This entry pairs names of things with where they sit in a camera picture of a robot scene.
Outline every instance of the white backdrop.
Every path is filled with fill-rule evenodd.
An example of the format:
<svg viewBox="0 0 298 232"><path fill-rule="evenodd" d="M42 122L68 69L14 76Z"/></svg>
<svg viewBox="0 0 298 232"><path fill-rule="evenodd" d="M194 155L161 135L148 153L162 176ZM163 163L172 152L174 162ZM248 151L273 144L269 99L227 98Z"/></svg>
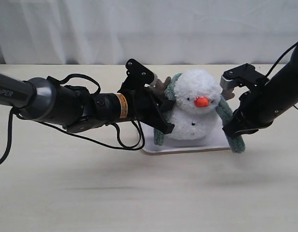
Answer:
<svg viewBox="0 0 298 232"><path fill-rule="evenodd" d="M273 63L297 40L298 0L0 0L0 63Z"/></svg>

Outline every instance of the plush snowman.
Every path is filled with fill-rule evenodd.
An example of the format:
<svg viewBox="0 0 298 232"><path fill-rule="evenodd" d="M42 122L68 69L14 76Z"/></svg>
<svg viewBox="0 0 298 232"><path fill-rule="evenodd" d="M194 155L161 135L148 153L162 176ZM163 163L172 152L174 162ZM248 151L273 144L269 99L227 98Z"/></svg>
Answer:
<svg viewBox="0 0 298 232"><path fill-rule="evenodd" d="M222 88L215 78L203 69L192 69L168 77L165 83L159 80L157 89L170 99L175 100L165 119L175 127L170 134L154 130L154 142L163 145L164 136L175 140L194 140L208 135L217 125L219 117L223 124L232 118L232 110L222 96ZM227 138L233 152L245 149L242 137Z"/></svg>

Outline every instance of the beige table surface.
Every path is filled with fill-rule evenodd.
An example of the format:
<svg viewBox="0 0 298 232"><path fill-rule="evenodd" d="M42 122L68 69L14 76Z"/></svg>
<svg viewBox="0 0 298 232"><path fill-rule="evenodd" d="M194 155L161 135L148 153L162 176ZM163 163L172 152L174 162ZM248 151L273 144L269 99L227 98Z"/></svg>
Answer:
<svg viewBox="0 0 298 232"><path fill-rule="evenodd" d="M204 68L217 81L234 65L148 66L161 79ZM270 65L256 65L266 73ZM124 66L0 65L21 80L87 74L116 92ZM94 86L82 80L71 84ZM237 97L243 89L236 91ZM238 100L230 101L233 109ZM0 105L0 155L9 107ZM121 124L124 142L136 131ZM83 135L116 145L113 127ZM0 232L298 232L298 111L244 136L246 152L148 156L117 151L14 119L0 166Z"/></svg>

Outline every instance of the orange label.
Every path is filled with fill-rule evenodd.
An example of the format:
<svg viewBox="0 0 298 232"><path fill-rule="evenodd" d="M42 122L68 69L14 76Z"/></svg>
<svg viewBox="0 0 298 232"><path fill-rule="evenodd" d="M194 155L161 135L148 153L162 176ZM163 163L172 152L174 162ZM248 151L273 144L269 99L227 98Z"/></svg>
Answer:
<svg viewBox="0 0 298 232"><path fill-rule="evenodd" d="M118 97L121 106L120 118L126 118L128 115L128 102L123 94L117 93L116 96Z"/></svg>

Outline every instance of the white plate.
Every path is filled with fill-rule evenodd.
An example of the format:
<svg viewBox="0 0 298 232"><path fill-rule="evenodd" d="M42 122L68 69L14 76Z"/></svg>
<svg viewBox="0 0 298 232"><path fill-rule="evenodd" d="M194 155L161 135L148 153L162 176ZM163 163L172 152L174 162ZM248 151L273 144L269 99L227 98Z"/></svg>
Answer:
<svg viewBox="0 0 298 232"><path fill-rule="evenodd" d="M146 141L143 151L149 154L186 153L230 149L226 136L222 130L222 121L220 119L214 130L202 139L179 141L165 136L163 146L154 144L152 127L142 123L142 128Z"/></svg>

